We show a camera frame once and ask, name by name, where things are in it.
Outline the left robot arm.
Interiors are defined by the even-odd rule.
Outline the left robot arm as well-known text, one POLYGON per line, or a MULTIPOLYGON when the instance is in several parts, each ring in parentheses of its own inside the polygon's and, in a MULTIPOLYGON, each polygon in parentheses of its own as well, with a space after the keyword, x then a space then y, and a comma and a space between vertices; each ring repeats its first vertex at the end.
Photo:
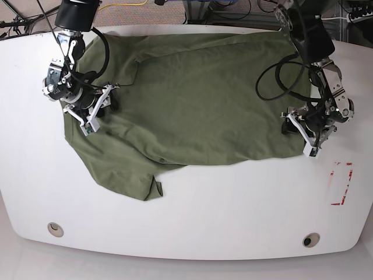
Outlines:
POLYGON ((332 1, 278 1, 273 13, 282 32, 291 40, 296 52, 282 58, 267 70, 275 70, 275 79, 283 91, 279 97, 291 96, 304 101, 299 108, 289 107, 282 113, 284 135, 300 133, 305 141, 303 153, 318 156, 321 145, 336 132, 336 123, 345 123, 354 116, 354 103, 347 97, 342 85, 342 72, 330 59, 335 46, 323 25, 322 14, 332 1), (319 92, 319 98, 305 97, 293 89, 301 76, 291 86, 285 86, 280 71, 286 64, 295 64, 301 58, 301 72, 308 71, 309 80, 319 92))

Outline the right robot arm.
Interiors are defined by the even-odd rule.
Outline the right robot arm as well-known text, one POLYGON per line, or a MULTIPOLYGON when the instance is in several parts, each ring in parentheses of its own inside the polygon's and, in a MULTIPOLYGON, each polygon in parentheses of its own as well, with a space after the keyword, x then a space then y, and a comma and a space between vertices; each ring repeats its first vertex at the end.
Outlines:
POLYGON ((64 102, 63 112, 78 121, 84 135, 99 130, 98 118, 103 116, 105 107, 117 108, 111 92, 120 87, 119 84, 93 84, 105 72, 110 60, 107 39, 93 27, 100 4, 100 1, 61 2, 55 20, 56 27, 61 31, 54 35, 61 55, 52 59, 43 80, 43 95, 51 101, 64 102), (77 71, 77 64, 86 50, 83 34, 90 31, 104 44, 104 62, 98 72, 83 74, 77 71))

